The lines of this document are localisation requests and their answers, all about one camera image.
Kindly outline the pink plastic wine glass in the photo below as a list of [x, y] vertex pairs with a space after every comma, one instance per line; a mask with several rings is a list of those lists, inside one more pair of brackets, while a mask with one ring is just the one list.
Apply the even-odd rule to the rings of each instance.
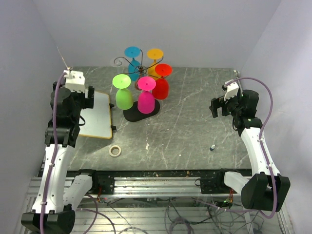
[[138, 110], [143, 114], [149, 114], [155, 108], [155, 98], [151, 91], [155, 88], [156, 81], [152, 77], [145, 76], [138, 80], [137, 85], [142, 90], [138, 97]]

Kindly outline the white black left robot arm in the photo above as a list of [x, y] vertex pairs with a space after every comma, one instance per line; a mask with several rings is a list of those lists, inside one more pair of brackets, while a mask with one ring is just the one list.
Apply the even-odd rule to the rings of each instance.
[[70, 158], [80, 132], [80, 112], [93, 108], [94, 94], [92, 86], [78, 93], [53, 84], [50, 101], [53, 114], [45, 131], [41, 184], [31, 211], [21, 217], [21, 224], [36, 234], [69, 234], [79, 203], [87, 193], [99, 189], [94, 170], [78, 173], [71, 186], [65, 188]]

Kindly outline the red plastic wine glass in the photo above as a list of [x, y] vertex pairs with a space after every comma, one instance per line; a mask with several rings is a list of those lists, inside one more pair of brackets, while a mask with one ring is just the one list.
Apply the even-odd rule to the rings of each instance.
[[155, 67], [155, 72], [160, 76], [156, 80], [156, 86], [152, 90], [155, 99], [164, 100], [169, 95], [169, 84], [166, 77], [172, 73], [172, 67], [168, 64], [162, 63]]

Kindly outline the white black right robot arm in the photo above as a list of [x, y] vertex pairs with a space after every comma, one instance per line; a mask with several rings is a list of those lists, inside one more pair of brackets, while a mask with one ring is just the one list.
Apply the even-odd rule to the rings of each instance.
[[276, 168], [262, 131], [262, 121], [255, 116], [259, 94], [252, 90], [238, 91], [232, 98], [213, 98], [209, 109], [212, 116], [233, 117], [232, 127], [241, 137], [250, 159], [250, 179], [235, 170], [224, 169], [215, 180], [216, 189], [225, 193], [230, 188], [241, 197], [245, 209], [279, 212], [290, 188], [290, 180]]

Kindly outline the blue plastic wine glass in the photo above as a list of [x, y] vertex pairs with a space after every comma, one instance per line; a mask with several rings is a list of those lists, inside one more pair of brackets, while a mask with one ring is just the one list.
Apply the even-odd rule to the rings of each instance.
[[128, 76], [131, 81], [136, 81], [140, 75], [139, 66], [141, 65], [141, 62], [136, 60], [136, 58], [141, 55], [141, 49], [136, 46], [130, 46], [125, 49], [124, 54], [131, 59], [128, 65]]

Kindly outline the clear wine glass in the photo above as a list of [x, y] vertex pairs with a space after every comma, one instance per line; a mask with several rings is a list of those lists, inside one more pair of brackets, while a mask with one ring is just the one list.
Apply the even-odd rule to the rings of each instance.
[[110, 60], [110, 65], [112, 67], [121, 67], [123, 65], [123, 58], [117, 57]]

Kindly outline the orange plastic wine glass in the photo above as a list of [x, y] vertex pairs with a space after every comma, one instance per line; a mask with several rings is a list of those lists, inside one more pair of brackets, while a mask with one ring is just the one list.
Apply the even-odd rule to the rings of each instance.
[[153, 60], [148, 68], [148, 75], [154, 79], [158, 79], [159, 75], [155, 72], [155, 67], [163, 59], [163, 51], [159, 48], [152, 48], [147, 52], [147, 57]]

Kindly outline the green plastic wine glass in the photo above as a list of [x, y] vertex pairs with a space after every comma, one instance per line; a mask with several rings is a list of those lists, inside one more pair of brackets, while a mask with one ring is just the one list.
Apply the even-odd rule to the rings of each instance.
[[126, 74], [118, 74], [113, 78], [112, 84], [117, 88], [116, 104], [121, 110], [128, 110], [133, 106], [133, 95], [128, 87], [131, 85], [131, 79]]

